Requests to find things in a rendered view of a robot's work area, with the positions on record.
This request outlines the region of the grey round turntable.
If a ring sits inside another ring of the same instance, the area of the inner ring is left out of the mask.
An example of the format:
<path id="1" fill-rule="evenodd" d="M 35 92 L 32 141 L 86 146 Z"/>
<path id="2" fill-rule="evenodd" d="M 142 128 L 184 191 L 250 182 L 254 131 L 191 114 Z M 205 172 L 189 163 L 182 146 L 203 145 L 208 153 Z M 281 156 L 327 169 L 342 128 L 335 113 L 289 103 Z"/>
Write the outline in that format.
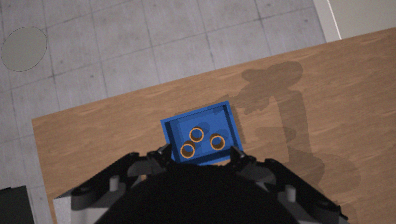
<path id="1" fill-rule="evenodd" d="M 256 184 L 259 185 L 259 186 L 262 186 L 266 191 L 268 191 L 268 190 L 266 189 L 266 187 L 264 186 L 264 183 L 263 183 L 263 182 L 256 181 Z M 345 216 L 345 215 L 342 214 L 340 205 L 339 205 L 338 207 L 339 207 L 339 209 L 340 209 L 339 224 L 350 224 L 349 222 L 346 221 L 346 220 L 348 220 L 349 218 L 348 218 L 347 216 Z"/>

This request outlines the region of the bronze bushing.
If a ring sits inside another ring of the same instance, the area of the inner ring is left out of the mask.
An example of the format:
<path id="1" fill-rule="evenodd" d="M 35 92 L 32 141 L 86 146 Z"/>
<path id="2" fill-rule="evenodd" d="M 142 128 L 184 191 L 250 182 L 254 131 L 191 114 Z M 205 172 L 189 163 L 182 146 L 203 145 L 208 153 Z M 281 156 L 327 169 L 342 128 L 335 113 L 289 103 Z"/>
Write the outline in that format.
<path id="1" fill-rule="evenodd" d="M 199 137 L 199 138 L 195 138 L 195 137 L 192 135 L 192 131 L 193 131 L 193 130 L 191 130 L 191 131 L 190 131 L 190 134 L 189 134 L 190 139 L 191 139 L 193 142 L 200 142 L 200 141 L 203 139 L 203 136 L 204 136 L 203 129 L 202 129 L 201 127 L 198 127 L 198 126 L 193 127 L 192 129 L 193 129 L 193 130 L 194 130 L 194 129 L 199 129 L 199 130 L 202 132 L 202 135 L 201 135 L 201 137 Z"/>
<path id="2" fill-rule="evenodd" d="M 187 152 L 185 149 L 184 149 L 184 146 L 185 145 L 190 145 L 192 148 L 193 148 L 193 151 L 191 151 L 191 152 Z M 193 141 L 190 141 L 190 140 L 188 140 L 188 141 L 186 141 L 184 144 L 183 144 L 183 146 L 181 147 L 181 154 L 182 154 L 182 156 L 183 157 L 185 157 L 185 158 L 191 158 L 193 155 L 194 155 L 194 152 L 195 152 L 195 143 L 193 142 Z"/>
<path id="3" fill-rule="evenodd" d="M 220 138 L 221 138 L 221 142 L 220 142 L 218 145 L 212 144 L 212 140 L 213 140 L 215 137 L 220 137 Z M 210 139 L 209 139 L 209 140 L 210 140 L 210 144 L 211 144 L 212 148 L 215 149 L 215 150 L 221 150 L 221 149 L 224 147 L 224 145 L 225 145 L 225 140 L 224 140 L 223 137 L 222 137 L 220 134 L 218 134 L 218 133 L 213 133 L 213 134 L 210 136 Z"/>

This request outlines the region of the blue open crate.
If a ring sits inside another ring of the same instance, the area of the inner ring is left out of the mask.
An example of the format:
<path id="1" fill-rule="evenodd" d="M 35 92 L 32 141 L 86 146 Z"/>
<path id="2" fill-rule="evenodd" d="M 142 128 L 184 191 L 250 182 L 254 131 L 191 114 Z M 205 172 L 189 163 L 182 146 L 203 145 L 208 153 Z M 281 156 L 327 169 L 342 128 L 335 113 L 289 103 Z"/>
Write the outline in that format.
<path id="1" fill-rule="evenodd" d="M 177 163 L 210 165 L 230 159 L 231 146 L 243 151 L 229 101 L 169 117 L 160 122 L 166 143 L 172 143 L 171 158 Z M 203 129 L 203 139 L 194 142 L 194 155 L 191 158 L 184 158 L 180 152 L 181 147 L 186 141 L 192 141 L 189 134 L 196 126 Z M 212 148 L 209 139 L 213 133 L 220 134 L 225 140 L 223 149 Z"/>

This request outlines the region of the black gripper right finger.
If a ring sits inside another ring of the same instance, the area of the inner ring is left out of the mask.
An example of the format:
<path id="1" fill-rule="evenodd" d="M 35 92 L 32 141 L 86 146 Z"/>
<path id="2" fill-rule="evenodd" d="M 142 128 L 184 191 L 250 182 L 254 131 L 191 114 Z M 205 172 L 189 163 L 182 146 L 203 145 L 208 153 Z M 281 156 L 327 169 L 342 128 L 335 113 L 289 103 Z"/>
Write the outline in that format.
<path id="1" fill-rule="evenodd" d="M 269 193 L 300 224 L 339 224 L 339 207 L 277 160 L 266 158 L 265 163 L 259 162 L 231 146 L 230 162 L 217 169 L 239 174 L 254 183 L 264 182 Z"/>

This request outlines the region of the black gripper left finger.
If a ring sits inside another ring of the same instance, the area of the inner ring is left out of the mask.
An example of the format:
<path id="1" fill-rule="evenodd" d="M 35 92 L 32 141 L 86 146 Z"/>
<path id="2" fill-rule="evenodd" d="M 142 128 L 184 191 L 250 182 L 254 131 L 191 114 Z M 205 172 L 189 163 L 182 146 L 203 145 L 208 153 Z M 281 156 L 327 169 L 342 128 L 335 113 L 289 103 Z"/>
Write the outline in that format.
<path id="1" fill-rule="evenodd" d="M 71 224 L 96 222 L 139 175 L 146 175 L 147 179 L 165 170 L 186 167 L 171 156 L 172 143 L 148 152 L 147 156 L 131 152 L 76 187 L 71 192 Z"/>

